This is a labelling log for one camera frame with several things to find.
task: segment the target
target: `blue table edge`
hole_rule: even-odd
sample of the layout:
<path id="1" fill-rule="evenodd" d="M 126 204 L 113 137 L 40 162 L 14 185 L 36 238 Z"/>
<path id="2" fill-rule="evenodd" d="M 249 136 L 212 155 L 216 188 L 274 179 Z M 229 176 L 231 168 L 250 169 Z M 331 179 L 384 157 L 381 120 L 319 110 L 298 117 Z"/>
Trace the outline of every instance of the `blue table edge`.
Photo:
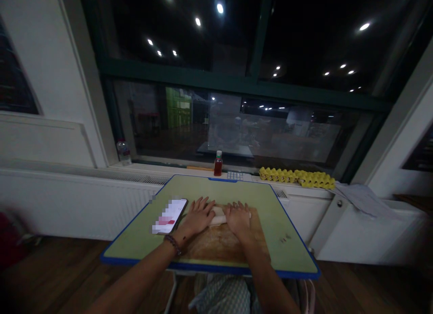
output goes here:
<path id="1" fill-rule="evenodd" d="M 157 192 L 157 194 L 171 181 L 172 178 L 174 178 L 175 176 L 194 176 L 194 177 L 200 177 L 203 178 L 203 176 L 198 176 L 198 175 L 183 175 L 183 174 L 174 174 Z M 238 180 L 227 180 L 227 179 L 220 179 L 220 178 L 208 178 L 209 180 L 212 181 L 224 181 L 224 182 L 231 182 L 231 183 L 236 183 L 236 182 L 246 182 L 246 181 L 238 181 Z M 313 272 L 296 272 L 296 271 L 282 271 L 282 270 L 275 270 L 276 273 L 278 274 L 278 276 L 280 278 L 288 278 L 288 279 L 313 279 L 313 280 L 318 280 L 321 272 L 320 269 L 316 263 L 316 260 L 314 259 L 314 257 L 312 256 L 312 254 L 310 253 L 310 251 L 308 251 L 307 246 L 304 243 L 304 240 L 301 238 L 301 235 L 299 235 L 298 230 L 296 229 L 295 225 L 293 225 L 292 220 L 290 219 L 289 215 L 287 214 L 287 211 L 284 209 L 281 201 L 279 200 L 277 194 L 275 193 L 274 189 L 272 188 L 272 185 L 270 185 L 269 183 L 263 182 L 263 183 L 259 183 L 259 182 L 251 182 L 251 183 L 257 183 L 257 184 L 267 184 L 268 186 L 271 187 L 273 193 L 275 194 L 276 199 L 278 200 L 278 202 L 280 203 L 281 207 L 284 210 L 284 213 L 286 214 L 287 218 L 290 220 L 290 223 L 292 224 L 292 226 L 294 227 L 296 233 L 298 234 L 299 239 L 302 241 L 302 244 L 304 245 L 305 250 L 308 252 L 308 254 L 310 255 L 311 260 L 313 261 L 314 265 L 316 266 L 317 272 L 313 273 Z M 100 260 L 105 263 L 105 264 L 111 264 L 111 265 L 129 265 L 129 266 L 133 266 L 135 264 L 137 264 L 138 262 L 140 262 L 140 260 L 137 259 L 125 259 L 125 258 L 112 258 L 112 257 L 106 257 L 104 254 L 105 252 L 113 245 L 114 242 L 116 242 L 116 240 L 119 238 L 120 235 L 122 235 L 122 233 L 128 228 L 128 226 L 135 220 L 135 218 L 137 218 L 137 216 L 148 206 L 148 204 L 150 204 L 151 201 L 149 201 L 139 212 L 138 214 L 136 214 L 134 216 L 134 218 L 129 222 L 128 225 L 126 225 L 126 227 L 124 229 L 122 229 L 122 231 L 116 236 L 116 238 L 110 243 L 110 245 L 108 245 L 106 247 L 106 249 L 102 252 L 102 254 L 100 255 Z M 234 274 L 234 275 L 251 275 L 251 271 L 249 268 L 239 268 L 239 267 L 228 267 L 228 266 L 216 266 L 216 265 L 207 265 L 207 264 L 193 264 L 193 263 L 182 263 L 182 262 L 171 262 L 170 265 L 168 266 L 168 269 L 173 269 L 173 270 L 188 270 L 188 271 L 201 271 L 201 272 L 215 272 L 215 273 L 226 273 L 226 274 Z"/>

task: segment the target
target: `yellow egg tray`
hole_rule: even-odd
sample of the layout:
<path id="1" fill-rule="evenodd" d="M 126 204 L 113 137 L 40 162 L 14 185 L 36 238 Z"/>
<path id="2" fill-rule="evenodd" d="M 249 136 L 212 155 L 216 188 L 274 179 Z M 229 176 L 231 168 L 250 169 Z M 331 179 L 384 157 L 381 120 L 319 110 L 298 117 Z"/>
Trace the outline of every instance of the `yellow egg tray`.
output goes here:
<path id="1" fill-rule="evenodd" d="M 259 170 L 260 178 L 262 180 L 283 182 L 283 183 L 298 183 L 305 188 L 323 188 L 333 189 L 335 188 L 335 179 L 331 178 L 329 174 L 325 172 L 307 172 L 300 170 L 272 170 L 262 167 Z"/>

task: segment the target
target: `wooden cutting board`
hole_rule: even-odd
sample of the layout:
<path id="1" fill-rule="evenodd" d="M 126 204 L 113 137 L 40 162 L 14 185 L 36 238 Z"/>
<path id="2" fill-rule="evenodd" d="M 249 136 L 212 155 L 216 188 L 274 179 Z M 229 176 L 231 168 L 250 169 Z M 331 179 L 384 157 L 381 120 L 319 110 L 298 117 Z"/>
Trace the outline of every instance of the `wooden cutting board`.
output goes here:
<path id="1" fill-rule="evenodd" d="M 257 209 L 250 208 L 249 210 L 251 212 L 250 229 L 270 262 L 271 257 L 267 249 Z M 182 256 L 182 259 L 247 263 L 238 239 L 230 231 L 227 224 L 206 228 L 189 243 L 187 252 Z"/>

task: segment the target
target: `hand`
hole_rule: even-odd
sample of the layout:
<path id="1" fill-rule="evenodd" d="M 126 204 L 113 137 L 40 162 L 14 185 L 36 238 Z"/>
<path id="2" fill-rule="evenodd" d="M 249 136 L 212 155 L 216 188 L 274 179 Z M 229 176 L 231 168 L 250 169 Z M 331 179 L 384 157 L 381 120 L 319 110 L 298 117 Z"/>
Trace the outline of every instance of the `hand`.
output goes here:
<path id="1" fill-rule="evenodd" d="M 208 199 L 209 197 L 201 197 L 193 201 L 182 225 L 179 226 L 178 230 L 185 231 L 188 238 L 203 231 L 215 217 L 215 212 L 211 211 L 215 200 L 206 205 Z"/>
<path id="2" fill-rule="evenodd" d="M 227 224 L 233 234 L 241 240 L 244 235 L 250 233 L 249 230 L 249 208 L 248 204 L 244 205 L 238 201 L 238 206 L 235 207 L 235 202 L 233 204 L 228 203 L 227 207 L 224 209 L 226 214 Z"/>

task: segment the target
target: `white radiator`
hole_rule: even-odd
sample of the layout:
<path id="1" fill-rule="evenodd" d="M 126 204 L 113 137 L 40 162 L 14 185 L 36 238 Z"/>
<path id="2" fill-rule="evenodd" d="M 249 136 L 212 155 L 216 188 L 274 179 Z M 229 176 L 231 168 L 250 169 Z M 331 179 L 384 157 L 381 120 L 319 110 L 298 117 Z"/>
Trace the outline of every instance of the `white radiator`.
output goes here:
<path id="1" fill-rule="evenodd" d="M 110 178 L 0 169 L 0 208 L 34 234 L 113 240 L 168 180 L 86 171 Z"/>

